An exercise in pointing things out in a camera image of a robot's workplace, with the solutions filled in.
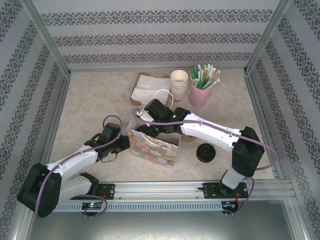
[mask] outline paper cup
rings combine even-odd
[[[173,101],[175,102],[181,102],[184,99],[184,96],[186,95],[186,91],[182,91],[182,92],[176,92],[174,90],[171,90],[171,94],[173,96]]]
[[[188,85],[188,81],[186,81],[184,84],[175,84],[174,82],[171,82],[171,86],[177,87],[177,88],[183,88],[186,85]]]
[[[170,75],[171,82],[177,85],[183,85],[185,82],[188,81],[188,73],[182,70],[175,70]]]
[[[172,91],[175,91],[175,92],[184,92],[184,91],[187,90],[187,88],[188,88],[188,86],[185,86],[185,87],[183,87],[183,88],[176,88],[176,87],[174,87],[174,86],[171,86],[171,87],[170,87],[170,89],[171,89]]]

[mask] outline pink container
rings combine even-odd
[[[204,107],[208,102],[211,90],[212,88],[207,90],[201,90],[199,88],[196,88],[195,85],[192,84],[189,96],[189,103],[196,108]]]

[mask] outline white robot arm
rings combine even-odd
[[[160,133],[185,134],[203,139],[232,154],[232,166],[220,181],[220,191],[225,196],[229,195],[245,177],[253,176],[265,152],[262,146],[233,135],[259,142],[256,132],[250,127],[246,126],[240,130],[221,126],[180,107],[171,111],[157,99],[150,101],[139,117],[142,120],[153,119],[153,122],[148,122],[148,125],[143,125],[138,129],[148,136],[155,138]]]
[[[83,145],[76,152],[83,152],[84,150],[90,149],[88,145]],[[64,159],[56,161],[54,163],[47,164],[46,167],[50,171]],[[60,174],[61,176],[61,187],[58,202],[71,199],[78,195],[83,195],[89,192],[92,183],[84,176],[77,176],[70,179],[72,176],[80,172],[85,167],[95,164],[98,159],[98,153],[95,150],[87,151],[83,154],[79,154],[65,164],[61,165],[53,173]]]
[[[20,189],[17,200],[26,207],[35,211],[40,187],[44,179],[56,166],[57,169],[49,175],[43,188],[41,201],[38,208],[38,215],[42,218],[49,215],[59,202],[74,198],[78,195],[94,195],[98,191],[99,180],[84,172],[76,176],[83,168],[101,161],[108,154],[118,154],[130,147],[128,136],[120,135],[120,127],[114,123],[108,123],[102,133],[98,133],[73,154],[57,162],[42,165],[37,163],[31,167],[23,185]],[[64,164],[60,164],[66,158],[71,157]]]

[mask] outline wall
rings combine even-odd
[[[0,0],[0,240],[10,235],[17,193],[44,152],[65,81],[19,0]]]
[[[286,179],[320,239],[320,1],[292,1],[251,77]]]
[[[71,70],[244,67],[279,0],[36,0]]]

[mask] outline aluminum frame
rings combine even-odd
[[[273,15],[271,16],[270,21],[268,22],[266,28],[263,31],[256,47],[254,48],[251,57],[245,66],[245,69],[248,73],[252,72],[255,64],[257,63],[258,59],[260,58],[265,46],[267,45],[268,41],[270,40],[273,32],[277,28],[280,19],[283,17],[285,11],[287,10],[291,0],[280,0],[276,9],[274,10]]]
[[[252,78],[251,78],[250,74],[247,74],[245,72],[245,70],[243,70],[242,72],[243,72],[243,77],[244,77],[244,80],[245,80],[245,83],[246,83],[246,87],[248,89],[249,96],[250,96],[250,99],[251,99],[251,102],[252,102],[252,106],[253,106],[253,110],[254,110],[254,113],[255,113],[255,117],[256,117],[256,120],[257,120],[259,128],[260,128],[260,132],[261,132],[261,135],[262,135],[263,142],[265,144],[269,145],[269,146],[274,146],[274,144],[273,144],[273,142],[271,140],[269,131],[268,131],[267,123],[266,123],[266,120],[264,118],[264,114],[263,114],[262,108],[261,108],[260,103],[259,103],[257,92],[256,92],[256,90],[254,88],[254,83],[252,81]],[[275,160],[275,156],[270,151],[267,150],[266,153],[267,153],[268,158],[269,158],[270,161],[274,161]],[[274,177],[276,179],[280,179],[280,180],[285,179],[279,164],[276,164],[272,168],[272,171],[274,171]]]
[[[21,3],[23,5],[24,9],[26,10],[26,12],[29,14],[36,29],[40,33],[45,44],[47,45],[48,49],[50,50],[50,53],[52,54],[53,58],[55,59],[55,61],[59,65],[60,69],[64,72],[65,75],[69,74],[70,69],[68,68],[66,60],[64,59],[63,55],[61,54],[54,38],[51,36],[51,33],[49,32],[40,13],[38,12],[38,9],[36,8],[34,1],[33,0],[21,0]]]
[[[198,204],[210,202],[205,199],[202,191],[198,188],[203,183],[218,183],[219,181],[168,181],[168,182],[102,182],[104,184],[115,184],[114,200],[108,200],[109,203],[117,205],[130,205],[141,203],[150,205],[150,203],[188,203]],[[252,184],[250,180],[245,181],[248,189]],[[211,199],[211,202],[227,201],[228,199]],[[288,219],[291,224],[296,240],[310,240],[310,235],[302,217],[302,213],[296,198],[293,185],[290,180],[255,180],[254,189],[249,201],[281,200],[284,202]],[[69,200],[66,203],[86,203],[88,200]],[[66,209],[59,212],[74,212]],[[112,212],[132,212],[129,208],[113,209]],[[18,221],[13,231],[12,240],[25,240],[28,235],[34,213],[21,205]]]

